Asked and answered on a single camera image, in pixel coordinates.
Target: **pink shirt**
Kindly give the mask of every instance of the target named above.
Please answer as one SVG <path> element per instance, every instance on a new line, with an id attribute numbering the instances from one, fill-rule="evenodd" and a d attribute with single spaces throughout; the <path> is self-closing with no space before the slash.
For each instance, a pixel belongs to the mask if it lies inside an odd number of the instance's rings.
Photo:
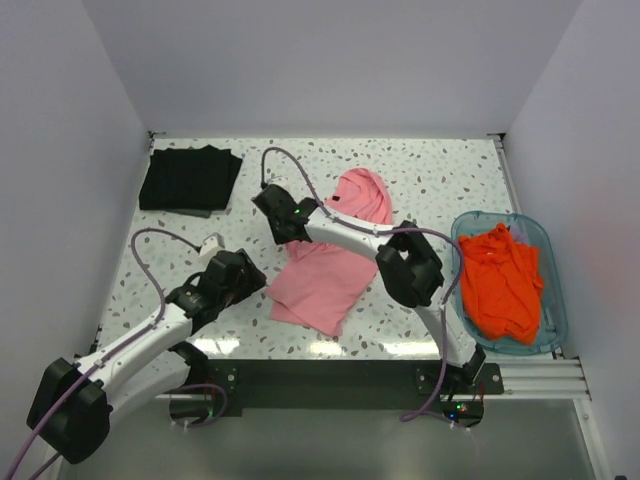
<path id="1" fill-rule="evenodd" d="M 382 179 L 365 168 L 340 177 L 326 205 L 374 223 L 391 223 L 391 198 Z M 358 254 L 324 243 L 292 242 L 291 261 L 266 294 L 273 299 L 271 318 L 342 335 L 341 322 L 371 283 L 378 266 Z"/>

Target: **orange clothing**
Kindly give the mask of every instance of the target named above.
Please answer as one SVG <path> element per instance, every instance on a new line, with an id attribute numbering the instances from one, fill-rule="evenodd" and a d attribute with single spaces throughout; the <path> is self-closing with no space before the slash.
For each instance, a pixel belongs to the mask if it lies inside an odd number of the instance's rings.
<path id="1" fill-rule="evenodd" d="M 461 236 L 464 271 L 462 302 L 473 323 L 489 339 L 512 337 L 531 345 L 540 325 L 538 249 L 516 243 L 500 223 L 488 233 Z"/>

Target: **blue plastic basket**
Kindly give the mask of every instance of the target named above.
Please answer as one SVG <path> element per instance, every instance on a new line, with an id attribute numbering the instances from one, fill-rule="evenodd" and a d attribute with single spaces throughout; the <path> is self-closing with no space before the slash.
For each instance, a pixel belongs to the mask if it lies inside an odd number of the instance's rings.
<path id="1" fill-rule="evenodd" d="M 524 235 L 525 242 L 528 245 L 538 247 L 539 250 L 538 272 L 544 280 L 544 290 L 541 298 L 540 329 L 536 340 L 533 345 L 523 345 L 508 337 L 497 341 L 487 339 L 464 311 L 460 286 L 454 293 L 458 316 L 462 319 L 471 336 L 486 350 L 509 355 L 534 355 L 554 351 L 566 340 L 568 326 L 556 262 L 553 257 L 549 236 L 544 231 L 544 228 L 535 220 L 517 213 L 506 215 L 475 211 L 463 213 L 456 218 L 451 227 L 451 238 L 457 240 L 461 235 L 474 236 L 486 233 L 494 229 L 500 222 L 507 227 L 515 227 L 520 230 Z M 458 265 L 458 255 L 455 249 L 453 250 L 453 257 L 455 274 Z"/>

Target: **speckled white tabletop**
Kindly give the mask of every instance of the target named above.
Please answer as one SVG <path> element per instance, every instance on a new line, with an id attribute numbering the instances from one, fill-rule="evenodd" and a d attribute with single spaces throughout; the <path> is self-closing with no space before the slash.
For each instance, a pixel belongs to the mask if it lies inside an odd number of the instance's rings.
<path id="1" fill-rule="evenodd" d="M 244 248 L 270 283 L 287 263 L 282 247 L 273 243 L 266 219 L 251 203 L 260 183 L 260 156 L 270 145 L 300 156 L 321 196 L 331 195 L 338 177 L 365 167 L 385 181 L 393 202 L 394 223 L 411 219 L 449 233 L 454 219 L 469 210 L 510 212 L 511 204 L 498 155 L 491 140 L 403 139 L 160 139 L 156 149 L 230 148 L 244 159 L 225 212 L 209 219 L 163 212 L 136 211 L 131 233 L 154 226 L 175 231 L 195 243 L 214 232 L 226 248 Z M 295 167 L 270 154 L 268 176 L 287 178 L 294 198 L 309 196 Z M 429 239 L 451 280 L 451 252 L 439 239 Z M 167 291 L 201 270 L 195 255 L 181 243 L 150 234 L 139 246 L 144 261 Z M 99 346 L 106 345 L 147 318 L 158 305 L 155 291 L 135 264 L 129 248 L 123 254 Z M 222 312 L 192 341 L 209 357 L 241 359 L 390 359 L 438 358 L 435 343 L 411 310 L 393 302 L 376 279 L 343 321 L 341 337 L 327 337 L 306 327 L 269 319 L 271 300 L 256 293 Z"/>

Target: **gray wall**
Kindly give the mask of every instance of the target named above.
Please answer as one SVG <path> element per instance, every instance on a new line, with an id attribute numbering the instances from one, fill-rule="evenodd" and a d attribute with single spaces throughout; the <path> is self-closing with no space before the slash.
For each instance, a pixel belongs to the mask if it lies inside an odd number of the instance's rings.
<path id="1" fill-rule="evenodd" d="M 84 0 L 173 135 L 504 132 L 580 0 Z"/>
<path id="2" fill-rule="evenodd" d="M 79 0 L 0 0 L 3 474 L 27 437 L 44 368 L 86 352 L 95 333 L 144 137 Z M 41 460 L 36 450 L 27 471 Z"/>
<path id="3" fill-rule="evenodd" d="M 640 478 L 637 0 L 585 0 L 507 135 L 525 213 L 549 231 L 571 340 L 618 473 Z"/>

